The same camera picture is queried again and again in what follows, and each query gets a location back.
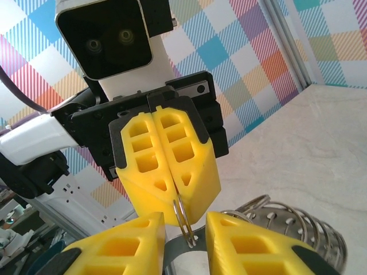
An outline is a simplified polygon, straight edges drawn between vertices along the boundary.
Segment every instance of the coiled metal spring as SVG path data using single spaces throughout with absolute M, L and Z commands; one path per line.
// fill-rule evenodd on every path
M 345 270 L 348 251 L 341 234 L 301 209 L 273 202 L 269 195 L 262 195 L 236 210 L 222 213 L 299 239 L 314 248 L 336 271 Z

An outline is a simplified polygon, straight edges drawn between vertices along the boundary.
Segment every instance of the camera lens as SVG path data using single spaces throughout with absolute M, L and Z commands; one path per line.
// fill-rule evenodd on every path
M 87 41 L 87 49 L 92 54 L 97 54 L 102 51 L 102 44 L 97 39 L 90 39 Z
M 131 30 L 122 30 L 119 33 L 119 41 L 123 45 L 129 45 L 134 42 L 134 34 Z

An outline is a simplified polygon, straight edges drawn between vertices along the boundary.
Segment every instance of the yellow 3d printed part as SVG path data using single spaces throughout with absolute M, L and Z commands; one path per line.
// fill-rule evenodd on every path
M 139 216 L 163 212 L 165 222 L 177 224 L 173 200 L 177 192 L 151 113 L 140 113 L 121 130 L 127 167 L 116 168 Z
M 186 112 L 157 107 L 133 117 L 121 140 L 127 165 L 116 173 L 138 215 L 160 211 L 166 223 L 178 225 L 178 191 L 189 223 L 196 223 L 220 192 L 210 138 L 200 142 Z
M 188 114 L 172 108 L 152 113 L 189 223 L 196 223 L 221 190 L 213 144 L 202 144 Z
M 211 275 L 314 275 L 294 253 L 307 244 L 217 212 L 206 216 Z
M 69 245 L 79 248 L 65 275 L 159 275 L 165 247 L 163 213 L 152 213 Z

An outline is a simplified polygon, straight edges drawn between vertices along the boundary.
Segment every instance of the metal coil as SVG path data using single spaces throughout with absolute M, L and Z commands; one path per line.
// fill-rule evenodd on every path
M 266 229 L 309 244 L 336 271 L 343 273 L 348 257 L 346 243 L 339 232 L 307 212 L 260 196 L 224 214 L 243 219 Z
M 185 238 L 188 246 L 190 248 L 193 248 L 194 246 L 196 246 L 195 236 L 189 223 L 188 216 L 186 215 L 184 203 L 182 202 L 181 196 L 177 194 L 177 198 L 178 204 L 176 200 L 173 200 L 173 210 L 176 214 L 178 226 L 181 229 L 182 235 Z

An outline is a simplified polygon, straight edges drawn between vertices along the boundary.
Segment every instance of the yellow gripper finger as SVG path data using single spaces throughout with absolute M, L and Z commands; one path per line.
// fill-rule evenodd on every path
M 151 213 L 72 243 L 39 274 L 159 275 L 164 249 L 163 213 Z
M 308 244 L 217 212 L 206 216 L 211 275 L 335 275 Z
M 112 122 L 110 131 L 120 133 L 112 143 L 114 155 L 120 142 L 126 163 L 116 162 L 116 173 L 139 216 L 163 212 L 165 222 L 177 226 L 177 194 L 189 224 L 203 216 L 220 192 L 220 181 L 212 141 L 199 140 L 187 112 L 158 106 L 123 127 Z

